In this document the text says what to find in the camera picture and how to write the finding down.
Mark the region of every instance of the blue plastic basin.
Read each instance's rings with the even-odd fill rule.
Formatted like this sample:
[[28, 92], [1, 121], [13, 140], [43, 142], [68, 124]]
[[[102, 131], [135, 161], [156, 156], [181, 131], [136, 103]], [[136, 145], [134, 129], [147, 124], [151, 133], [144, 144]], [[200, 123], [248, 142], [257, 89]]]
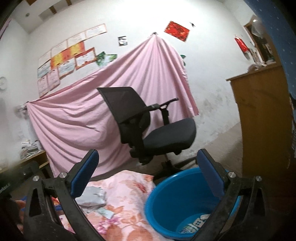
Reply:
[[[239, 205], [238, 197], [231, 215]], [[161, 182], [149, 195], [145, 215], [161, 235], [174, 240], [190, 240], [192, 234], [180, 230], [202, 214], [210, 214], [219, 203], [199, 167], [179, 172]]]

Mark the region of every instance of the dark blue fabric with dots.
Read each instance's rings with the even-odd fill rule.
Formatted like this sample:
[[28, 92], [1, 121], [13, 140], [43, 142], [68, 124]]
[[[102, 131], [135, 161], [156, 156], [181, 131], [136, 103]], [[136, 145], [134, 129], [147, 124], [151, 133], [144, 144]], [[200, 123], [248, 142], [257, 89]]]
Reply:
[[281, 59], [289, 92], [296, 99], [296, 36], [282, 12], [271, 0], [244, 0], [262, 19]]

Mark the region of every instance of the metal screw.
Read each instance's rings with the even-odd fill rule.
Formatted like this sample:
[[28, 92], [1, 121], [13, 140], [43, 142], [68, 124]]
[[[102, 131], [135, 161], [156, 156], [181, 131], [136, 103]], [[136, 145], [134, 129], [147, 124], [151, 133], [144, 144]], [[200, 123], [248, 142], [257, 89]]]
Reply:
[[34, 176], [34, 177], [33, 177], [33, 181], [34, 181], [34, 182], [37, 182], [38, 180], [39, 180], [39, 176]]
[[66, 172], [61, 172], [60, 174], [59, 174], [59, 177], [60, 178], [65, 178], [67, 176], [67, 173]]
[[229, 176], [230, 178], [235, 178], [235, 177], [236, 177], [236, 174], [235, 174], [234, 172], [229, 172], [229, 173], [228, 173], [228, 176]]
[[255, 179], [256, 179], [257, 182], [261, 182], [262, 181], [262, 177], [260, 177], [260, 176], [256, 176]]

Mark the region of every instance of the chair seat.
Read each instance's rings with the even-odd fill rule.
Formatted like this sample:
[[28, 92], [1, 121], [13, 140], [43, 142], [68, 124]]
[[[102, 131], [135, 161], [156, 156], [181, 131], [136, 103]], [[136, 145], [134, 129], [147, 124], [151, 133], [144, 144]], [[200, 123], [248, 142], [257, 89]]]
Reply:
[[192, 118], [162, 126], [143, 139], [145, 152], [151, 156], [181, 152], [192, 145], [195, 135], [196, 127]]

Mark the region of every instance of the wooden desk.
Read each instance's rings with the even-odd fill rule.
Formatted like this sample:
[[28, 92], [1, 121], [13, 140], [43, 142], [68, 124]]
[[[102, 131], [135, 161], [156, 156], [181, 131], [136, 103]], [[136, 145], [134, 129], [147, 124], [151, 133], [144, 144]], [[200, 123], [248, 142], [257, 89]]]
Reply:
[[[33, 156], [30, 156], [29, 158], [25, 158], [17, 163], [15, 163], [14, 166], [24, 166], [31, 161], [36, 161], [39, 164], [39, 169], [41, 169], [42, 173], [44, 174], [45, 178], [50, 178], [50, 175], [48, 174], [47, 170], [44, 168], [47, 164], [49, 164], [49, 161], [47, 160], [46, 152], [43, 150]], [[0, 173], [5, 172], [8, 170], [9, 167], [6, 167], [0, 171]]]
[[290, 164], [292, 108], [283, 68], [272, 64], [227, 81], [242, 126], [243, 176], [262, 176], [272, 208], [282, 210], [287, 201], [280, 199], [294, 202], [296, 196], [296, 168]]

